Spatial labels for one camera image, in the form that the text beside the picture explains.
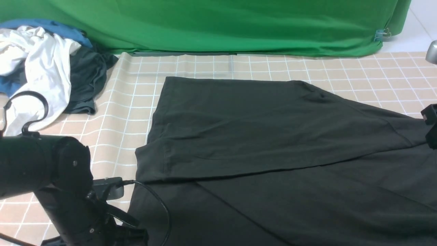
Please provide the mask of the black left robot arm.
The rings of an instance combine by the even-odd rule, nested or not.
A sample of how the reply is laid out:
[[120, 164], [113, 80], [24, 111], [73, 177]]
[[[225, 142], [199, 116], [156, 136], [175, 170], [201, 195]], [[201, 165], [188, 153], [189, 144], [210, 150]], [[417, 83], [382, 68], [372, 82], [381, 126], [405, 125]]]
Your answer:
[[109, 205], [120, 177], [94, 180], [89, 147], [67, 136], [1, 138], [1, 199], [34, 193], [59, 236], [42, 246], [146, 246], [139, 221]]

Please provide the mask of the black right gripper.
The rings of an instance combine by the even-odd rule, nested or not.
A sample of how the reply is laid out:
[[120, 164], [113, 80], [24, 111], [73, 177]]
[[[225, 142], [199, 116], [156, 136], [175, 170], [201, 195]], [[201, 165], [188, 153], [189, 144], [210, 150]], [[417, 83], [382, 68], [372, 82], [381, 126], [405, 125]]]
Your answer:
[[431, 125], [431, 129], [425, 135], [428, 146], [436, 150], [437, 149], [437, 104], [430, 104], [424, 108], [420, 114], [423, 117], [426, 125]]

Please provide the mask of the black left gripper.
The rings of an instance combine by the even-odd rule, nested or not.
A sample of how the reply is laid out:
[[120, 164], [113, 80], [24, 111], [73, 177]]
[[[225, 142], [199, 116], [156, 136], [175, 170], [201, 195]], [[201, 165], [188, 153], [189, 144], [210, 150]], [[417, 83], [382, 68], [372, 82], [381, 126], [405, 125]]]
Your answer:
[[149, 239], [144, 229], [121, 226], [114, 219], [98, 220], [76, 229], [56, 228], [59, 236], [43, 240], [42, 246], [147, 246]]

